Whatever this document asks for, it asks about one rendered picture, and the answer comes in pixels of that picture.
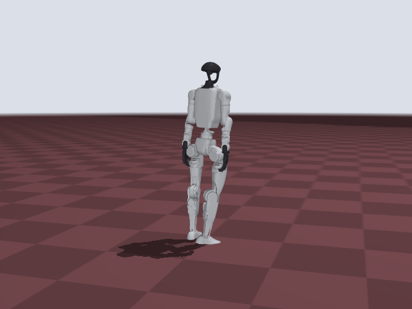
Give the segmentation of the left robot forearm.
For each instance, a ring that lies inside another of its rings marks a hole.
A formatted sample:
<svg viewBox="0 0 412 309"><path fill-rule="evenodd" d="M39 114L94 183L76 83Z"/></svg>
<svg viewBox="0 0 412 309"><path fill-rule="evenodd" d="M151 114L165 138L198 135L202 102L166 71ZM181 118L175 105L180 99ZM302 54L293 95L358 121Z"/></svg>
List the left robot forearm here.
<svg viewBox="0 0 412 309"><path fill-rule="evenodd" d="M187 123L187 119L185 121L185 132L183 135L183 141L187 141L187 146L189 146L191 144L191 137L192 137L192 130L193 130L192 125ZM183 145L183 141L182 141L182 145Z"/></svg>

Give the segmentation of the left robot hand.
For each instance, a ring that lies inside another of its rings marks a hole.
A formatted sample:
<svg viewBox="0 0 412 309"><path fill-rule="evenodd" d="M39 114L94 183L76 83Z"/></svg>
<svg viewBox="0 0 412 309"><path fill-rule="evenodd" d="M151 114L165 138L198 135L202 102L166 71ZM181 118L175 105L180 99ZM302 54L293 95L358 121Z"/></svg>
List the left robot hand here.
<svg viewBox="0 0 412 309"><path fill-rule="evenodd" d="M183 163L186 165L186 166L189 166L190 167L190 165L189 165L189 163L188 163L188 160L190 161L190 158L189 158L189 156L187 156L187 141L183 141L183 153L182 153L182 156L183 156ZM188 160L187 160L188 159Z"/></svg>

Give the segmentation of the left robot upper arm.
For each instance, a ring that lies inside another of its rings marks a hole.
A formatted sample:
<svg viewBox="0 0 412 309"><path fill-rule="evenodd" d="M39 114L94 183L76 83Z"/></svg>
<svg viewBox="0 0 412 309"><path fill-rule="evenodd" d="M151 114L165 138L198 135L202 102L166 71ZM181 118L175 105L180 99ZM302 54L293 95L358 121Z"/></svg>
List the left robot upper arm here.
<svg viewBox="0 0 412 309"><path fill-rule="evenodd" d="M195 89L190 90L190 92L188 93L188 115L187 115L187 123L188 124L195 124L196 121L194 119L194 93L195 93Z"/></svg>

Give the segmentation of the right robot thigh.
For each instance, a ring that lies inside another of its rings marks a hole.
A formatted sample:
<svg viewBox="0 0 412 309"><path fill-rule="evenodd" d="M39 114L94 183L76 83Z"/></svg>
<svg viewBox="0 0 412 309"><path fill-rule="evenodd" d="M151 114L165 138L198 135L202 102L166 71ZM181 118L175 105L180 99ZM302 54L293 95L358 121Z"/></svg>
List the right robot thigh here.
<svg viewBox="0 0 412 309"><path fill-rule="evenodd" d="M217 196L219 197L223 186L225 184L225 179L226 179L226 175L227 175L227 167L224 171L219 172L218 169L221 169L223 166L223 153L221 148L212 145L209 148L209 158L211 159L211 161L214 162L213 166L212 166L212 188L211 189L207 189L204 193L203 193L203 198L205 201L207 201L207 195L210 192L215 192L217 194Z"/></svg>

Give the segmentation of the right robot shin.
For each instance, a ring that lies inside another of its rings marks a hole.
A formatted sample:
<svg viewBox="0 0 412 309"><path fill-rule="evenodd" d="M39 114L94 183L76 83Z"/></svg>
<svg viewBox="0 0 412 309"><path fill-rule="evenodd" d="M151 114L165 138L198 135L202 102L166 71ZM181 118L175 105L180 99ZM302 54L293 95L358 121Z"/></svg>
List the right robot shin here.
<svg viewBox="0 0 412 309"><path fill-rule="evenodd" d="M203 203L203 235L204 238L210 238L213 222L218 210L219 198L215 192L207 195L207 202ZM210 230L210 231L209 231ZM208 235L209 234L209 235ZM206 237L207 236L207 237Z"/></svg>

